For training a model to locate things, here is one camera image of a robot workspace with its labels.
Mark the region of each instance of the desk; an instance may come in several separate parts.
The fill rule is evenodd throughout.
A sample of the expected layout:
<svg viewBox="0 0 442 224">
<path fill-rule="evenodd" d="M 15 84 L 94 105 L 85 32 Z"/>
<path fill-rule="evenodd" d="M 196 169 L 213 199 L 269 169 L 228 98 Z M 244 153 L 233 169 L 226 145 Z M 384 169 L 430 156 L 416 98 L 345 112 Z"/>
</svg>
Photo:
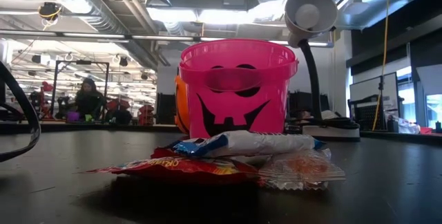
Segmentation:
<svg viewBox="0 0 442 224">
<path fill-rule="evenodd" d="M 163 185 L 80 171 L 148 158 L 178 133 L 43 133 L 30 152 L 0 163 L 2 223 L 442 223 L 442 148 L 362 138 L 333 143 L 347 174 L 326 191 L 254 185 Z M 0 149 L 28 135 L 0 136 Z"/>
</svg>

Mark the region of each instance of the woman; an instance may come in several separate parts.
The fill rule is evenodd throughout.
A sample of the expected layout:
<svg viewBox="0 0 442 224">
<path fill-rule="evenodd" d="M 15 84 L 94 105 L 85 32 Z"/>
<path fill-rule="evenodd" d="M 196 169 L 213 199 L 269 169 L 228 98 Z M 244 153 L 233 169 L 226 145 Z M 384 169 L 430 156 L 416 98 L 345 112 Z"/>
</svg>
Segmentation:
<svg viewBox="0 0 442 224">
<path fill-rule="evenodd" d="M 75 105 L 77 106 L 77 112 L 80 113 L 80 118 L 84 118 L 85 115 L 91 115 L 97 119 L 99 117 L 99 110 L 105 103 L 106 99 L 97 91 L 95 82 L 90 78 L 84 79 L 80 91 L 75 96 Z"/>
</svg>

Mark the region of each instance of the black cutout eye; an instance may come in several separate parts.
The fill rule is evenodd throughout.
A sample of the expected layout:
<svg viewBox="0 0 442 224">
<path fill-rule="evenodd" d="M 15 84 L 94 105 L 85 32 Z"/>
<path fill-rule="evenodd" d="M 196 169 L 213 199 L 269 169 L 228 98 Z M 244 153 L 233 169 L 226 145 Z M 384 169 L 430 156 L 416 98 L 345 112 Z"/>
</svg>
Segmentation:
<svg viewBox="0 0 442 224">
<path fill-rule="evenodd" d="M 214 66 L 214 67 L 212 67 L 212 69 L 216 69 L 216 68 L 224 68 L 224 67 L 223 66 Z M 212 90 L 212 92 L 214 92 L 214 93 L 222 93 L 222 91 L 216 91 L 216 90 Z"/>
<path fill-rule="evenodd" d="M 250 65 L 250 64 L 241 64 L 236 66 L 237 68 L 248 68 L 248 69 L 256 69 L 254 66 Z M 240 97 L 252 97 L 255 94 L 257 94 L 260 90 L 260 87 L 255 87 L 255 88 L 250 88 L 247 90 L 243 90 L 243 91 L 238 91 L 235 92 L 236 95 L 240 96 Z"/>
</svg>

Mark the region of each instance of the black cutout mouth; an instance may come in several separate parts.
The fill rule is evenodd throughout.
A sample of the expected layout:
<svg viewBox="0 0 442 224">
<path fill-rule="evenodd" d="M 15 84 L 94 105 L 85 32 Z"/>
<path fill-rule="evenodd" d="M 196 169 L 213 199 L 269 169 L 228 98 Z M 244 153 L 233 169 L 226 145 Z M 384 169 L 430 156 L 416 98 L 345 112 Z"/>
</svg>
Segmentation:
<svg viewBox="0 0 442 224">
<path fill-rule="evenodd" d="M 223 124 L 215 124 L 215 114 L 210 112 L 204 102 L 202 101 L 201 97 L 197 94 L 198 99 L 200 99 L 201 102 L 201 108 L 202 108 L 202 119 L 204 123 L 204 127 L 207 131 L 207 133 L 213 137 L 219 133 L 225 132 L 225 131 L 237 131 L 237 130 L 250 130 L 251 125 L 255 121 L 258 114 L 261 112 L 261 110 L 264 108 L 264 106 L 267 105 L 267 103 L 270 102 L 270 100 L 264 102 L 261 104 L 258 108 L 255 110 L 244 114 L 244 118 L 246 120 L 246 124 L 241 125 L 234 125 L 233 124 L 233 118 L 227 117 L 224 119 Z"/>
</svg>

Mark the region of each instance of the candy wrapper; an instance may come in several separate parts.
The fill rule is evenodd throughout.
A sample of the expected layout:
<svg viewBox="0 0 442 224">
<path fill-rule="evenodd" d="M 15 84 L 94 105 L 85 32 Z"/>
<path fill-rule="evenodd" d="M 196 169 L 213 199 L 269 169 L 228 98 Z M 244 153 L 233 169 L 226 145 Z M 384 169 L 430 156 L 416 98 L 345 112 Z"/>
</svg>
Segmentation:
<svg viewBox="0 0 442 224">
<path fill-rule="evenodd" d="M 322 145 L 309 135 L 226 131 L 212 138 L 177 143 L 175 152 L 194 157 L 259 156 L 317 149 Z"/>
<path fill-rule="evenodd" d="M 344 180 L 342 169 L 330 162 L 330 150 L 280 154 L 260 169 L 260 185 L 276 189 L 325 189 L 331 180 Z"/>
<path fill-rule="evenodd" d="M 258 179 L 258 171 L 229 159 L 191 159 L 163 157 L 136 160 L 86 173 L 113 173 L 146 176 L 172 183 L 230 184 Z"/>
</svg>

